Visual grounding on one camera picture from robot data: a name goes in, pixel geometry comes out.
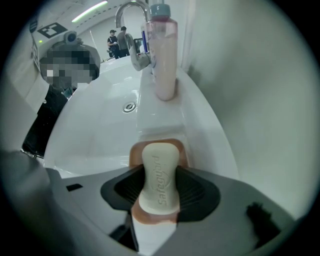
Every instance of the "person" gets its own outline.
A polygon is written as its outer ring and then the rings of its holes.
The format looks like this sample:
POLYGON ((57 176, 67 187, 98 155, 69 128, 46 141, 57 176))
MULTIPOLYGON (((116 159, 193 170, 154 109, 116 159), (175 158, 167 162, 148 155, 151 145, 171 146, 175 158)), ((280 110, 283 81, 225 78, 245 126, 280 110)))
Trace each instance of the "person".
POLYGON ((110 50, 113 52, 114 57, 116 59, 119 59, 121 57, 120 55, 120 50, 119 50, 119 45, 118 45, 118 39, 115 36, 115 30, 111 29, 110 30, 110 37, 108 38, 107 44, 110 47, 110 50))
POLYGON ((126 42, 126 32, 127 32, 127 28, 125 26, 123 26, 121 28, 121 32, 118 34, 118 44, 119 44, 121 58, 126 57, 126 56, 130 56, 129 50, 128 50, 128 45, 126 42))

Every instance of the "pink liquid bottle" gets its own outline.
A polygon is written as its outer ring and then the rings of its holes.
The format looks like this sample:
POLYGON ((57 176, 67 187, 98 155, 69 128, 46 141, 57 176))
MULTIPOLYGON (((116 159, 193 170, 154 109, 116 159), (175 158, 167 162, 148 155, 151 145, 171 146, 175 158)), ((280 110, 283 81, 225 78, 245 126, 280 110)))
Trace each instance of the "pink liquid bottle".
POLYGON ((170 6, 164 0, 155 0, 150 9, 147 30, 155 93, 160 100, 169 101, 175 96, 178 23, 170 18, 170 6))

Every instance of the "chrome faucet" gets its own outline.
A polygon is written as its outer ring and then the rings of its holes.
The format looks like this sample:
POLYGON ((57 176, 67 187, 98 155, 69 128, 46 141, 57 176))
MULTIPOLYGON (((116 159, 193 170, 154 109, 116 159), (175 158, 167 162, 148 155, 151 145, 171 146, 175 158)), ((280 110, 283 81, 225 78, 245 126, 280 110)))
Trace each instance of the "chrome faucet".
MULTIPOLYGON (((115 14, 115 27, 121 28, 121 20, 124 14, 125 9, 137 6, 142 10, 144 21, 147 23, 150 20, 150 8, 149 5, 145 2, 142 2, 140 0, 135 1, 129 1, 122 6, 119 7, 119 9, 116 11, 115 14)), ((150 53, 137 53, 136 46, 134 39, 132 35, 129 33, 125 34, 125 41, 129 49, 131 62, 135 68, 135 70, 140 71, 144 68, 146 68, 151 63, 150 53)))

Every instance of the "sink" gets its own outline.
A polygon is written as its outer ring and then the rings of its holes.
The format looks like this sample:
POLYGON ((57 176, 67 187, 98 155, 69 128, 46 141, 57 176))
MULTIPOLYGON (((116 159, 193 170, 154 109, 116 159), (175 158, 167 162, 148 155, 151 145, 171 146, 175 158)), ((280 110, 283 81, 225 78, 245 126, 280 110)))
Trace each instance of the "sink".
POLYGON ((225 133, 205 97, 180 68, 177 96, 161 101, 150 68, 136 71, 130 57, 101 64, 99 78, 75 91, 48 141, 44 166, 62 178, 129 166, 137 142, 178 139, 190 167, 239 179, 225 133), (126 113, 126 103, 136 108, 126 113))

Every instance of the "soap bar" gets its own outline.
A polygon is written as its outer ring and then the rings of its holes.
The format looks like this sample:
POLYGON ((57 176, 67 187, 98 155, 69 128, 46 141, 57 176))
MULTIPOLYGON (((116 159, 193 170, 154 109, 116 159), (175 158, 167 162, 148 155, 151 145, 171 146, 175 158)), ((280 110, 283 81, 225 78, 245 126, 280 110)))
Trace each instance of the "soap bar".
POLYGON ((179 155, 179 150, 171 143, 151 143, 143 149, 145 181, 139 204, 145 212, 168 215, 179 211, 176 188, 179 155))

